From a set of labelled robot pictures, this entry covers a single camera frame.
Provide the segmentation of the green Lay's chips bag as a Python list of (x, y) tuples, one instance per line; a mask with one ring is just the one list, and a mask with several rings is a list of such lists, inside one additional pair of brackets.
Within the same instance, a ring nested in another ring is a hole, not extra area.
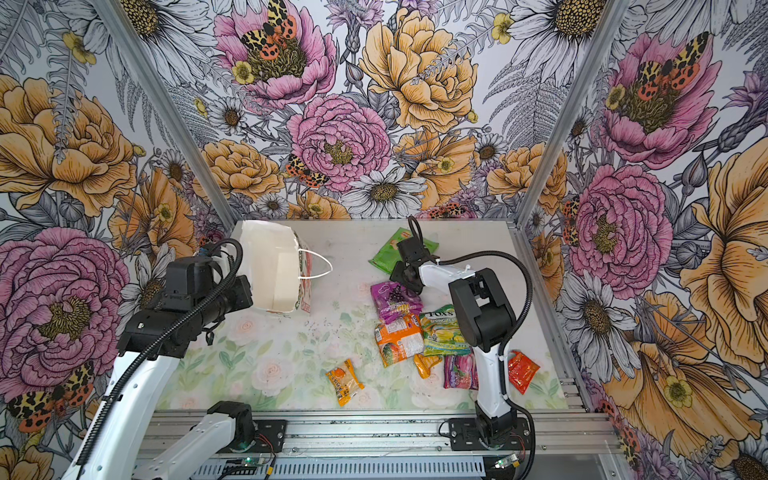
[(413, 236), (410, 230), (399, 228), (378, 250), (378, 252), (368, 261), (373, 267), (390, 275), (396, 263), (401, 260), (398, 250), (398, 244)]

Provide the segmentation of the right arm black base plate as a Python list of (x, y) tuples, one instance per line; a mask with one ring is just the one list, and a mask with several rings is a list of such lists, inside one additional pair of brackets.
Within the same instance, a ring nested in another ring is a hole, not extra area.
[(475, 418), (452, 417), (447, 419), (438, 430), (452, 451), (517, 451), (530, 450), (534, 435), (529, 422), (519, 418), (517, 426), (510, 432), (495, 437), (493, 440), (483, 440), (476, 425)]

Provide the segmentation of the green Fox's lemon candy bag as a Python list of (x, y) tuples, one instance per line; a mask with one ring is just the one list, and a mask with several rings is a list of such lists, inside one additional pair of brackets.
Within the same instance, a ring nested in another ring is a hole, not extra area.
[(460, 330), (452, 304), (419, 316), (425, 356), (465, 356), (471, 353), (470, 345)]

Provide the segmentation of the white paper gift bag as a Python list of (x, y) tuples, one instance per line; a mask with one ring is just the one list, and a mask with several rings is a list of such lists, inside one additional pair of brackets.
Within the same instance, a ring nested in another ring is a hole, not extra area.
[(238, 273), (251, 286), (253, 306), (273, 314), (311, 311), (312, 282), (333, 271), (332, 263), (312, 251), (289, 226), (243, 220), (232, 238), (243, 249)]

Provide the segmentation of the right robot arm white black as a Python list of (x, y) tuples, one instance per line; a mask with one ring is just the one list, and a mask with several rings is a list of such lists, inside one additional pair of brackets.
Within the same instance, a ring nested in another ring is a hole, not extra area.
[[(535, 424), (531, 413), (515, 403), (508, 392), (507, 344), (521, 328), (533, 300), (530, 272), (515, 256), (497, 250), (472, 252), (442, 260), (432, 255), (422, 240), (413, 236), (397, 243), (400, 259), (390, 279), (415, 293), (433, 288), (450, 295), (459, 328), (473, 351), (478, 375), (475, 400), (476, 428), (482, 441), (497, 445), (526, 427), (535, 448)], [(469, 261), (493, 257), (507, 260), (521, 272), (525, 298), (515, 312), (497, 274), (490, 268), (474, 270)]]

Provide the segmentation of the purple raisin snack bag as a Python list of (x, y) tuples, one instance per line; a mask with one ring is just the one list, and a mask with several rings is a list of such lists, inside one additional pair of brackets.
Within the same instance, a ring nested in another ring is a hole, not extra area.
[(384, 324), (390, 324), (408, 314), (418, 315), (423, 310), (420, 296), (397, 282), (374, 284), (370, 291), (378, 318)]

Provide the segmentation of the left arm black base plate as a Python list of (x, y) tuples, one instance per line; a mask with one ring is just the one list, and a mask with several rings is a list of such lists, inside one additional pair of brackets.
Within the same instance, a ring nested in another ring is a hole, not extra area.
[(250, 424), (237, 420), (234, 439), (218, 454), (281, 453), (286, 429), (285, 420), (257, 419)]

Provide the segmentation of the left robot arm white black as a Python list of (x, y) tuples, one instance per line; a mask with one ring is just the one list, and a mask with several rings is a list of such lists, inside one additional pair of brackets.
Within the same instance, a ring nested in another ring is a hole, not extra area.
[(249, 406), (220, 401), (182, 438), (144, 465), (140, 446), (157, 403), (189, 345), (231, 312), (251, 306), (251, 287), (239, 274), (242, 252), (215, 280), (210, 255), (182, 258), (169, 266), (154, 306), (135, 314), (118, 343), (105, 396), (89, 426), (67, 479), (188, 479), (225, 448), (248, 449), (256, 431)]

